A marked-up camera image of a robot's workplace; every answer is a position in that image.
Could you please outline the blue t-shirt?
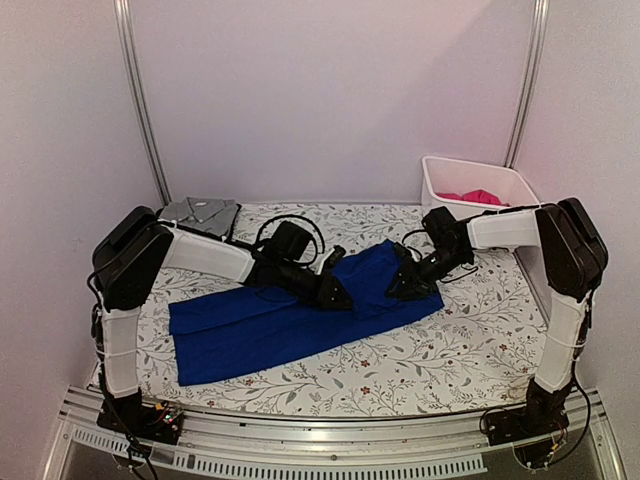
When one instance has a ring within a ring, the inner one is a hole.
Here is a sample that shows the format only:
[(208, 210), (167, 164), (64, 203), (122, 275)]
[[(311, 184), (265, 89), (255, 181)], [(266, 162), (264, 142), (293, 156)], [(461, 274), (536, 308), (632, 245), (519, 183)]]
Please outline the blue t-shirt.
[(240, 287), (170, 304), (179, 385), (256, 373), (441, 310), (439, 293), (412, 301), (386, 296), (399, 266), (389, 240), (341, 260), (333, 272), (354, 300), (348, 310), (316, 309), (276, 287)]

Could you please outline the grey shirt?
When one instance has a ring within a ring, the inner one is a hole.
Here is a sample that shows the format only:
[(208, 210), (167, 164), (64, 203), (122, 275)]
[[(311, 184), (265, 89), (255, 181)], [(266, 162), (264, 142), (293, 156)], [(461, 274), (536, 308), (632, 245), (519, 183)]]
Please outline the grey shirt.
[(240, 209), (241, 205), (233, 199), (185, 197), (169, 203), (159, 217), (200, 232), (230, 237)]

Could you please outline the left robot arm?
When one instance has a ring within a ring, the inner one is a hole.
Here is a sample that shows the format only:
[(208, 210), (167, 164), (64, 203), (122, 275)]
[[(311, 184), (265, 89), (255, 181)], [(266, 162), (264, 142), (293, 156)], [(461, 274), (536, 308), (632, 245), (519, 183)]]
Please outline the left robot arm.
[(345, 251), (326, 249), (318, 229), (298, 226), (298, 215), (272, 218), (275, 232), (253, 243), (226, 239), (134, 208), (96, 247), (87, 284), (96, 297), (94, 337), (101, 386), (111, 419), (128, 434), (148, 426), (139, 405), (137, 327), (158, 273), (173, 268), (221, 277), (243, 286), (279, 287), (324, 310), (348, 310), (353, 299), (332, 273)]

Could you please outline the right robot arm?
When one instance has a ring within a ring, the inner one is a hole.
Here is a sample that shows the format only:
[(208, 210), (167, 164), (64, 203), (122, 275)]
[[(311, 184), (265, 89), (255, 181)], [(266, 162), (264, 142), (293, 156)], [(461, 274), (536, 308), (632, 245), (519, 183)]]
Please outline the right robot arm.
[(526, 407), (517, 427), (537, 436), (552, 424), (575, 386), (575, 363), (591, 327), (593, 297), (609, 261), (608, 251), (580, 200), (485, 211), (456, 219), (445, 207), (422, 220), (434, 251), (417, 261), (401, 244), (394, 247), (399, 268), (386, 294), (402, 301), (436, 292), (437, 282), (463, 264), (472, 264), (479, 250), (535, 247), (540, 250), (551, 312), (540, 364), (530, 380)]

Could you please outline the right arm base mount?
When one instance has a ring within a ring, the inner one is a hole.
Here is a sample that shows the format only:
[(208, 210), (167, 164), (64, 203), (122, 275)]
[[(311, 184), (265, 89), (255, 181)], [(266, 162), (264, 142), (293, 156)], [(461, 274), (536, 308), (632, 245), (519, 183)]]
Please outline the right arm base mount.
[(516, 461), (529, 471), (547, 469), (566, 444), (569, 419), (564, 410), (542, 418), (526, 407), (493, 407), (485, 410), (479, 430), (490, 446), (512, 446)]

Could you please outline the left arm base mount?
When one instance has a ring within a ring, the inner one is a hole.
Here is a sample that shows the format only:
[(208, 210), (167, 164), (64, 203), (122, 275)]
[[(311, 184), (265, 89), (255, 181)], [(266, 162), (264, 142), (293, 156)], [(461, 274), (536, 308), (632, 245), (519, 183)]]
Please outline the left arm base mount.
[(180, 407), (167, 401), (147, 405), (137, 393), (122, 398), (107, 397), (97, 425), (138, 439), (177, 445), (182, 433), (183, 414)]

